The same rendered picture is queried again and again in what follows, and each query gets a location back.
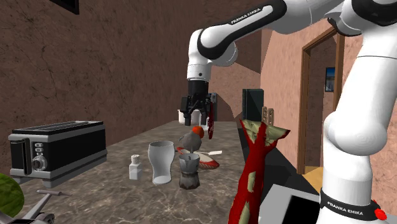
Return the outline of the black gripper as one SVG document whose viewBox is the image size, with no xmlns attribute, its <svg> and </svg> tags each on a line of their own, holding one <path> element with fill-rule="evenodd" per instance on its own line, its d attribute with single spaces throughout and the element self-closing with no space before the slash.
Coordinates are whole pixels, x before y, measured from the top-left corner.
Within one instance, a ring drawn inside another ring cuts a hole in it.
<svg viewBox="0 0 397 224">
<path fill-rule="evenodd" d="M 211 112 L 211 96 L 208 95 L 209 83 L 203 80 L 188 81 L 188 96 L 181 99 L 181 112 L 184 115 L 185 125 L 190 126 L 192 113 L 196 107 L 196 101 L 199 101 L 201 114 L 201 125 L 207 125 L 207 119 Z"/>
</svg>

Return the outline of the white cup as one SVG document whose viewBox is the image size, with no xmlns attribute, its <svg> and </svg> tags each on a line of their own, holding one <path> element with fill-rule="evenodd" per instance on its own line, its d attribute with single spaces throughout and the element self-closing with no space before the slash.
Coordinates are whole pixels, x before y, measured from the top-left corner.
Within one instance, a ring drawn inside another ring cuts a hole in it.
<svg viewBox="0 0 397 224">
<path fill-rule="evenodd" d="M 180 112 L 180 110 L 178 110 L 178 115 L 179 115 L 179 118 L 178 118 L 179 123 L 184 125 L 185 124 L 184 113 L 182 113 L 182 112 Z M 191 114 L 191 122 L 190 122 L 190 124 L 191 125 L 199 125 L 200 124 L 200 117 L 201 117 L 200 111 L 196 109 Z"/>
</svg>

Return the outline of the dark red slender utensil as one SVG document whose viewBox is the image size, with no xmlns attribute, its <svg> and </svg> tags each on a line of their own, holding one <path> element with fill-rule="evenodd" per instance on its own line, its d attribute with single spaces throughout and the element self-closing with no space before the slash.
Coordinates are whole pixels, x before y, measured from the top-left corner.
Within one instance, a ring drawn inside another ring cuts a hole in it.
<svg viewBox="0 0 397 224">
<path fill-rule="evenodd" d="M 209 110 L 209 118 L 208 118 L 208 136 L 209 139 L 212 139 L 213 132 L 214 132 L 214 110 L 213 110 L 213 103 L 210 102 L 210 110 Z"/>
</svg>

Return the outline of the grey rounded figure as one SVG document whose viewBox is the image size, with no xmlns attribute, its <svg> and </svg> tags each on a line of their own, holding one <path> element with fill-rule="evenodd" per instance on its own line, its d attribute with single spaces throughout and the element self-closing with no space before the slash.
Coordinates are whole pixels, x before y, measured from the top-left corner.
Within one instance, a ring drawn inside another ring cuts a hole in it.
<svg viewBox="0 0 397 224">
<path fill-rule="evenodd" d="M 200 136 L 194 133 L 192 130 L 181 136 L 179 141 L 181 141 L 183 148 L 190 151 L 191 153 L 198 151 L 202 144 Z"/>
</svg>

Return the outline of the red and white dish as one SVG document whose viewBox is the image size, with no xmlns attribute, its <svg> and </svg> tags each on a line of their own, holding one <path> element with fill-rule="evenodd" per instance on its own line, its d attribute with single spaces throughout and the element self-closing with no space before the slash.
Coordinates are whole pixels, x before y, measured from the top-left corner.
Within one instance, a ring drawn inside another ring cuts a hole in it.
<svg viewBox="0 0 397 224">
<path fill-rule="evenodd" d="M 215 161 L 213 158 L 211 158 L 210 156 L 207 156 L 207 155 L 205 155 L 201 152 L 198 152 L 198 151 L 194 151 L 193 153 L 200 157 L 200 162 L 198 165 L 199 169 L 213 170 L 213 169 L 217 169 L 219 167 L 219 163 L 217 161 Z"/>
</svg>

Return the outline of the black box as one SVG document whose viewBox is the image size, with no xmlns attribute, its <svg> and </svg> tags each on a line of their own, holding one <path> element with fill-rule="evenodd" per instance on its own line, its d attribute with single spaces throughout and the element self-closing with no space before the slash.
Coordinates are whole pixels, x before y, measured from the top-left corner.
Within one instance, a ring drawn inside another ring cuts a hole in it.
<svg viewBox="0 0 397 224">
<path fill-rule="evenodd" d="M 261 121 L 262 107 L 264 100 L 264 90 L 243 89 L 242 90 L 242 119 Z"/>
</svg>

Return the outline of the white drinking glass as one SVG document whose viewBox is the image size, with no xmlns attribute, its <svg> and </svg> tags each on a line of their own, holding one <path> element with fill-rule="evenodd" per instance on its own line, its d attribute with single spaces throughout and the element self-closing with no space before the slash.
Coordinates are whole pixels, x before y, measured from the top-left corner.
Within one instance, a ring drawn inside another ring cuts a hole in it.
<svg viewBox="0 0 397 224">
<path fill-rule="evenodd" d="M 149 144 L 148 158 L 153 169 L 155 185 L 167 184 L 171 181 L 171 165 L 175 156 L 172 141 L 154 141 Z"/>
</svg>

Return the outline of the grey moka pot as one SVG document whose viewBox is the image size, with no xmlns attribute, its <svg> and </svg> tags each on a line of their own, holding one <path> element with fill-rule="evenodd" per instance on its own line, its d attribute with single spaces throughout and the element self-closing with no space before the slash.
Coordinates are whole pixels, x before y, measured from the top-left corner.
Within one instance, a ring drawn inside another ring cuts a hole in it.
<svg viewBox="0 0 397 224">
<path fill-rule="evenodd" d="M 196 189 L 200 186 L 199 181 L 200 157 L 194 153 L 185 153 L 179 156 L 181 175 L 179 187 L 185 190 Z"/>
</svg>

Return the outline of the small wooden rack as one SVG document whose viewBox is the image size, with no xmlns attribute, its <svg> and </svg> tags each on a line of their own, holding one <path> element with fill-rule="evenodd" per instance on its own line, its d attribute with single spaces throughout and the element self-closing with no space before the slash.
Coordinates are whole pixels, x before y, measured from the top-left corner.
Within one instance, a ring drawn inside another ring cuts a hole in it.
<svg viewBox="0 0 397 224">
<path fill-rule="evenodd" d="M 266 106 L 262 107 L 262 122 L 268 126 L 274 126 L 274 109 Z"/>
</svg>

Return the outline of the small white bottle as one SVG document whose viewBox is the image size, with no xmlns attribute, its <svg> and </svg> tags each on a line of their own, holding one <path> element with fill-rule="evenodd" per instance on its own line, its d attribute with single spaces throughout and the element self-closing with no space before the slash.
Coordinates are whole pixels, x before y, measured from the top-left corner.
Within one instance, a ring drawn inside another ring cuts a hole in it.
<svg viewBox="0 0 397 224">
<path fill-rule="evenodd" d="M 139 155 L 131 156 L 131 164 L 129 165 L 129 179 L 140 180 L 142 177 L 142 164 Z"/>
</svg>

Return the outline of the grey robot stand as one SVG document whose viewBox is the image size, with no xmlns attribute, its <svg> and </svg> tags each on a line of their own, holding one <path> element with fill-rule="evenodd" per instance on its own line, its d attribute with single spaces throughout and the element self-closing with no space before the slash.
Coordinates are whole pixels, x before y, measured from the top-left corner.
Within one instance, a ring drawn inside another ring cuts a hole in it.
<svg viewBox="0 0 397 224">
<path fill-rule="evenodd" d="M 319 195 L 274 184 L 260 206 L 258 224 L 316 224 Z"/>
</svg>

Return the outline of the black and silver toaster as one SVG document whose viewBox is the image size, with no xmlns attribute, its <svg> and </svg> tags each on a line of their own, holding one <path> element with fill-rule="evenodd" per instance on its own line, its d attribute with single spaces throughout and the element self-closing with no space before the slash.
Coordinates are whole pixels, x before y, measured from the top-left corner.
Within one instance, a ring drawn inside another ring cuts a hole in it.
<svg viewBox="0 0 397 224">
<path fill-rule="evenodd" d="M 105 162 L 106 131 L 102 121 L 70 121 L 14 129 L 10 176 L 19 184 L 40 179 L 54 188 Z"/>
</svg>

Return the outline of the grey metal kitchen tool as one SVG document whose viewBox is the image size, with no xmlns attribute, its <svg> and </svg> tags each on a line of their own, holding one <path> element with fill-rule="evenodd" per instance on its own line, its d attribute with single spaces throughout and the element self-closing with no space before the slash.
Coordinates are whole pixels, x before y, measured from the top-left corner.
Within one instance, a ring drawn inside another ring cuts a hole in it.
<svg viewBox="0 0 397 224">
<path fill-rule="evenodd" d="M 0 224 L 53 224 L 55 221 L 55 215 L 52 213 L 42 213 L 42 208 L 44 208 L 45 204 L 53 195 L 72 196 L 70 193 L 59 191 L 37 190 L 36 192 L 43 194 L 44 197 L 37 202 L 28 213 L 26 213 L 22 218 L 16 219 L 0 211 Z"/>
</svg>

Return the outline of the green leafy plant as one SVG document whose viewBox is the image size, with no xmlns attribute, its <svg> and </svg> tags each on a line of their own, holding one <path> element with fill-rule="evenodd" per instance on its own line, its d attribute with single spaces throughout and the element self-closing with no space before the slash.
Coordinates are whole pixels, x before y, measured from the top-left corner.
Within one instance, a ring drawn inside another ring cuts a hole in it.
<svg viewBox="0 0 397 224">
<path fill-rule="evenodd" d="M 24 206 L 24 193 L 20 185 L 11 177 L 0 173 L 0 211 L 12 218 Z"/>
</svg>

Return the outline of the brown door frame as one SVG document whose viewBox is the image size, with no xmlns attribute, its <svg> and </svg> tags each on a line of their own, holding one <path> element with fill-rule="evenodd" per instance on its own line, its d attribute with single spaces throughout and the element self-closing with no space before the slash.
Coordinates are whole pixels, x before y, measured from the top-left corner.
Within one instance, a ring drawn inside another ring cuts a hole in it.
<svg viewBox="0 0 397 224">
<path fill-rule="evenodd" d="M 333 95 L 333 110 L 335 111 L 340 95 L 342 93 L 342 80 L 344 68 L 344 47 L 345 37 L 338 34 L 337 31 L 330 27 L 312 41 L 302 47 L 301 79 L 300 79 L 300 110 L 298 121 L 298 148 L 297 148 L 297 165 L 296 173 L 305 174 L 305 150 L 306 150 L 306 129 L 307 129 L 307 100 L 309 88 L 309 66 L 310 51 L 323 43 L 329 38 L 336 36 L 336 57 L 335 57 L 335 90 Z"/>
</svg>

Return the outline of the blue wall picture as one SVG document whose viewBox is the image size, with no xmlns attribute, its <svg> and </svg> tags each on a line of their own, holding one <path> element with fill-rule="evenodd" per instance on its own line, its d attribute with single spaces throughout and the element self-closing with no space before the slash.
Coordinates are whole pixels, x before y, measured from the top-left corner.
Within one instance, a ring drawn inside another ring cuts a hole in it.
<svg viewBox="0 0 397 224">
<path fill-rule="evenodd" d="M 335 86 L 335 68 L 327 67 L 324 91 L 325 92 L 334 92 L 334 86 Z"/>
</svg>

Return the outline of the black wall picture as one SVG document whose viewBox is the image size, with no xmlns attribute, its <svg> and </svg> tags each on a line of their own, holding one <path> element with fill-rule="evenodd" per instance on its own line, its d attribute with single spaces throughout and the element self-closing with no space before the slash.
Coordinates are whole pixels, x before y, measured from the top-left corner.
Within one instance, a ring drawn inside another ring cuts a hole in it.
<svg viewBox="0 0 397 224">
<path fill-rule="evenodd" d="M 50 0 L 56 5 L 74 13 L 75 15 L 80 14 L 79 0 Z"/>
</svg>

